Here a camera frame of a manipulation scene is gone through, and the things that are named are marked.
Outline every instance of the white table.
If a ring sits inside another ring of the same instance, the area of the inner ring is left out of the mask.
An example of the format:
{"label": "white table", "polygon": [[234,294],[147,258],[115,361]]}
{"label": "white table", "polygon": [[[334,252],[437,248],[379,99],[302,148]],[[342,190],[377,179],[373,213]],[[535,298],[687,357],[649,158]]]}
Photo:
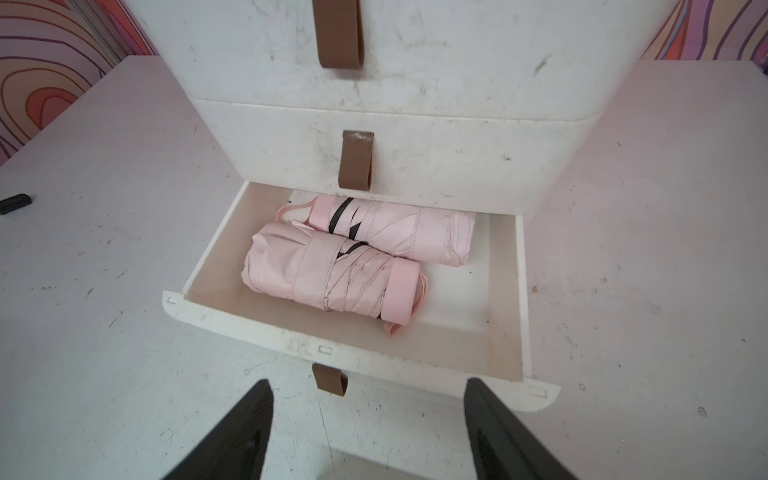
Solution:
{"label": "white table", "polygon": [[[576,475],[765,469],[766,126],[753,65],[642,63],[529,222],[534,371],[564,388],[521,417]],[[0,168],[0,197],[35,196],[0,217],[0,478],[160,478],[264,377],[264,478],[473,477],[460,409],[331,396],[164,314],[240,182],[159,58]]]}

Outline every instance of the pink umbrella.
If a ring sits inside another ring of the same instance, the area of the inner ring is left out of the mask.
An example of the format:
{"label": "pink umbrella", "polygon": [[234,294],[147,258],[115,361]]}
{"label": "pink umbrella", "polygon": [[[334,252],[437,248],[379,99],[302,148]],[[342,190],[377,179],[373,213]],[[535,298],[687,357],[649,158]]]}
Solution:
{"label": "pink umbrella", "polygon": [[312,207],[307,224],[315,230],[367,242],[382,252],[422,262],[461,266],[469,258],[475,214],[442,208],[414,207],[334,195],[318,195],[302,205]]}
{"label": "pink umbrella", "polygon": [[418,262],[296,221],[268,223],[253,236],[242,276],[258,293],[380,318],[389,334],[409,324],[427,293]]}

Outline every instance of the drawer handle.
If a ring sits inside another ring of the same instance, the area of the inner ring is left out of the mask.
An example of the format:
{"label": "drawer handle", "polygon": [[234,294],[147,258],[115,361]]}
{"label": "drawer handle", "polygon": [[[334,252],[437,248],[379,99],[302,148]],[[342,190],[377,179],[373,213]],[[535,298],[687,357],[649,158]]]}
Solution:
{"label": "drawer handle", "polygon": [[312,373],[315,374],[315,383],[317,383],[318,389],[338,396],[344,396],[346,393],[349,380],[346,375],[341,373],[341,370],[314,363],[312,364]]}
{"label": "drawer handle", "polygon": [[312,0],[317,57],[324,68],[359,70],[365,57],[359,0]]}
{"label": "drawer handle", "polygon": [[367,192],[371,189],[373,132],[344,130],[342,138],[339,187]]}

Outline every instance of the stain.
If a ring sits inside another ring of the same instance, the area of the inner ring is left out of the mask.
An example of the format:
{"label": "stain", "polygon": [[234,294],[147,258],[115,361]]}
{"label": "stain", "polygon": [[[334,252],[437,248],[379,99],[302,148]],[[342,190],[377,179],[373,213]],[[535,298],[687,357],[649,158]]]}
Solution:
{"label": "stain", "polygon": [[535,76],[538,74],[538,72],[539,72],[539,71],[540,71],[542,68],[544,68],[544,66],[547,64],[547,60],[549,60],[549,58],[550,58],[551,56],[552,56],[552,55],[550,55],[550,54],[546,54],[546,55],[544,56],[544,58],[542,58],[542,59],[541,59],[541,61],[540,61],[540,62],[538,62],[538,65],[536,65],[536,68],[533,70],[533,76],[534,76],[534,77],[535,77]]}
{"label": "stain", "polygon": [[645,308],[649,312],[653,313],[654,315],[660,315],[661,314],[661,305],[657,305],[656,303],[646,302],[645,303]]}
{"label": "stain", "polygon": [[424,18],[422,17],[421,10],[416,9],[416,13],[411,15],[411,23],[412,24],[419,24],[422,27],[424,26]]}

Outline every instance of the drawer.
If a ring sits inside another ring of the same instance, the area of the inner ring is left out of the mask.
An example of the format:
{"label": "drawer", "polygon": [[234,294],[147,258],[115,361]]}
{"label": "drawer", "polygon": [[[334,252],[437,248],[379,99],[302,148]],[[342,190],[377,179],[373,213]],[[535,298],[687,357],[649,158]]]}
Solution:
{"label": "drawer", "polygon": [[422,263],[429,296],[408,327],[323,312],[255,293],[240,277],[251,237],[289,199],[312,194],[246,182],[180,293],[165,291],[175,319],[350,374],[460,399],[482,378],[511,409],[548,406],[560,388],[531,378],[521,217],[478,214],[469,262]]}
{"label": "drawer", "polygon": [[[510,215],[531,211],[597,122],[192,104],[244,180]],[[339,188],[344,130],[375,135],[368,192]]]}
{"label": "drawer", "polygon": [[360,0],[360,71],[320,66],[309,0],[127,3],[191,98],[580,120],[604,111],[677,1]]}

